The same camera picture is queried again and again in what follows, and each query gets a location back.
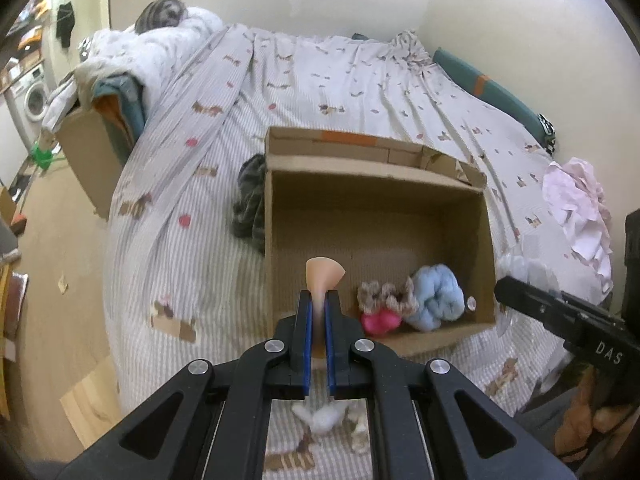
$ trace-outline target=washing machine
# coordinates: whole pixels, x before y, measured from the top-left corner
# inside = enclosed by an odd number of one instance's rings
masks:
[[[31,150],[40,135],[40,125],[49,97],[42,64],[30,68],[12,83],[4,95],[22,142]]]

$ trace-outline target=crumpled pink fabric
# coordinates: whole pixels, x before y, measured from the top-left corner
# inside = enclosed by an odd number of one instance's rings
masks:
[[[542,196],[564,229],[572,250],[596,270],[602,292],[607,294],[613,288],[609,256],[611,213],[593,166],[576,157],[564,166],[552,162],[542,180]]]

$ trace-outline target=silver bolt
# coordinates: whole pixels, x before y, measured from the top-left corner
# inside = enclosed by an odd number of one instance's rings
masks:
[[[202,375],[207,370],[209,370],[209,364],[202,359],[191,361],[189,363],[189,372],[193,375]]]
[[[446,374],[451,370],[451,365],[444,359],[434,359],[429,365],[431,371],[435,374]]]
[[[264,349],[267,352],[272,352],[274,354],[277,354],[278,352],[282,352],[284,350],[284,343],[279,339],[269,339],[264,344]]]
[[[358,339],[353,345],[358,352],[371,352],[375,346],[369,339]]]

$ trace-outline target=beige cone-shaped object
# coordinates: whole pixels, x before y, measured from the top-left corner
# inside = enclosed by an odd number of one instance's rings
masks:
[[[319,256],[306,261],[306,288],[311,292],[313,304],[313,348],[324,348],[324,295],[335,288],[344,276],[341,264]]]

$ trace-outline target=striped bed sheet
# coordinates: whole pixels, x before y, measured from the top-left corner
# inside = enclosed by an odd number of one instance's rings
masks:
[[[124,412],[189,361],[232,360],[270,336],[264,258],[232,236],[231,221],[240,165],[264,150],[272,125],[421,142],[477,164],[488,177],[495,256],[536,235],[562,290],[602,299],[593,269],[572,257],[542,198],[548,155],[521,124],[453,83],[414,34],[357,41],[231,25],[169,85],[113,195],[104,313]],[[151,327],[158,303],[193,329],[194,342]],[[447,358],[483,390],[507,359],[517,359],[513,380],[492,396],[513,414],[560,346],[540,323],[516,314],[502,336],[487,330],[417,359]],[[326,401],[316,372],[306,402],[317,409]],[[371,477],[369,455],[351,451],[347,423],[292,458],[304,432],[290,403],[274,402],[267,454],[276,466],[265,478]]]

